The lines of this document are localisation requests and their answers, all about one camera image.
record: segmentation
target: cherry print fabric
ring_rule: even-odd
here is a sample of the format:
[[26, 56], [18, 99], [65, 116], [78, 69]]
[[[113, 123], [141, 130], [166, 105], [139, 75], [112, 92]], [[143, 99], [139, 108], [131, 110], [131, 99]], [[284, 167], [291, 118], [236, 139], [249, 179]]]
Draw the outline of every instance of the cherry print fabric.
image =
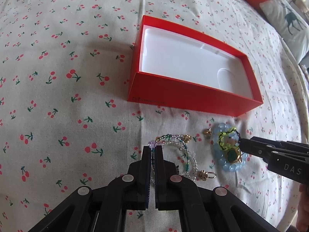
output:
[[[246, 53], [264, 104], [232, 118], [127, 102], [143, 15]], [[217, 173], [206, 182], [198, 178], [198, 186], [224, 186], [280, 231], [289, 226], [298, 184], [254, 156], [240, 171], [223, 172], [202, 134], [224, 122], [247, 138], [308, 139], [308, 91], [299, 67], [243, 0], [0, 0], [0, 47], [1, 231], [28, 231], [76, 188], [106, 186], [141, 158], [148, 141], [168, 133], [192, 135], [188, 146], [199, 169]], [[164, 152], [183, 169], [182, 154]], [[154, 206], [151, 187], [149, 209], [128, 211], [126, 231], [181, 231], [177, 211]]]

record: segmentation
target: oval indentation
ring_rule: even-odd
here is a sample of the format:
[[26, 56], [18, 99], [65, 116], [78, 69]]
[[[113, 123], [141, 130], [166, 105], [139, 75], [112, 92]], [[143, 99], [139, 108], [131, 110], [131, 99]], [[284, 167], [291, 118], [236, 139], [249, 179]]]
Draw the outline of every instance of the oval indentation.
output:
[[220, 90], [243, 95], [244, 90], [240, 86], [235, 75], [227, 69], [221, 68], [217, 74]]

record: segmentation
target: deer print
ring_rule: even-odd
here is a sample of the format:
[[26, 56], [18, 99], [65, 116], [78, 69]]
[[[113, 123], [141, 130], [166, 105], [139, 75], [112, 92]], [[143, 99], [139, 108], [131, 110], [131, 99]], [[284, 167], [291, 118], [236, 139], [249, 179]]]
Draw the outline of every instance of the deer print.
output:
[[293, 34], [291, 33], [291, 31], [290, 31], [290, 29], [289, 29], [290, 24], [292, 24], [292, 27], [295, 28], [295, 29], [297, 29], [297, 30], [300, 32], [300, 29], [298, 29], [298, 28], [296, 28], [296, 27], [294, 26], [293, 21], [297, 21], [298, 24], [299, 24], [299, 27], [300, 27], [302, 30], [303, 30], [303, 28], [302, 28], [302, 26], [301, 26], [300, 24], [302, 24], [302, 25], [306, 28], [306, 26], [297, 18], [297, 16], [294, 14], [294, 12], [292, 12], [292, 10], [291, 10], [289, 7], [285, 6], [284, 3], [282, 3], [282, 2], [281, 2], [281, 5], [282, 5], [282, 7], [286, 8], [286, 9], [289, 11], [289, 13], [286, 14], [286, 16], [285, 16], [284, 18], [285, 18], [285, 20], [286, 20], [287, 23], [288, 23], [288, 31], [289, 31], [289, 33], [290, 33], [291, 35], [293, 35]]

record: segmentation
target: beaded bracelet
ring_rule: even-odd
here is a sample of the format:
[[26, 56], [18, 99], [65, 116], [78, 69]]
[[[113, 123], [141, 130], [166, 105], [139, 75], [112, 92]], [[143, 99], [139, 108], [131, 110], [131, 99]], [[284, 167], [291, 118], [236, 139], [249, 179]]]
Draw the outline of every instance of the beaded bracelet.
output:
[[[190, 151], [187, 148], [186, 143], [188, 142], [188, 137], [190, 137], [189, 135], [171, 135], [171, 134], [167, 134], [167, 135], [163, 135], [161, 137], [156, 138], [156, 140], [152, 140], [150, 142], [148, 142], [148, 145], [151, 148], [151, 164], [152, 164], [152, 170], [153, 173], [155, 171], [154, 169], [154, 148], [156, 146], [162, 146], [164, 147], [165, 145], [174, 145], [175, 147], [177, 147], [180, 151], [181, 150], [185, 150], [185, 157], [187, 159], [186, 162], [186, 171], [185, 171], [185, 177], [195, 181], [196, 179], [196, 175], [197, 175], [197, 163], [196, 160], [194, 158], [194, 156], [191, 155]], [[189, 161], [192, 162], [192, 175], [189, 174]], [[154, 184], [154, 178], [153, 175], [151, 175], [151, 181]]]
[[248, 154], [241, 154], [239, 140], [239, 132], [229, 124], [220, 123], [213, 131], [214, 156], [224, 171], [235, 172], [245, 165]]

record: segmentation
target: silver screw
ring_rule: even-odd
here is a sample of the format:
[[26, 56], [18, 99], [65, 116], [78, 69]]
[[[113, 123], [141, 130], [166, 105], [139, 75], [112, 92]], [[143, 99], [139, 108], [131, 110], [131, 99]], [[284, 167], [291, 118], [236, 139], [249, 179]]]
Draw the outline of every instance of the silver screw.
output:
[[133, 175], [131, 175], [131, 174], [126, 174], [126, 175], [124, 175], [124, 176], [122, 177], [122, 180], [123, 180], [124, 182], [131, 182], [131, 181], [134, 180], [134, 177], [133, 177]]
[[219, 196], [225, 196], [227, 195], [228, 191], [224, 187], [218, 187], [216, 188], [215, 193]]
[[170, 179], [171, 179], [172, 182], [181, 182], [182, 181], [182, 177], [178, 174], [172, 175]]
[[77, 190], [79, 195], [86, 195], [89, 193], [89, 188], [88, 187], [81, 187]]

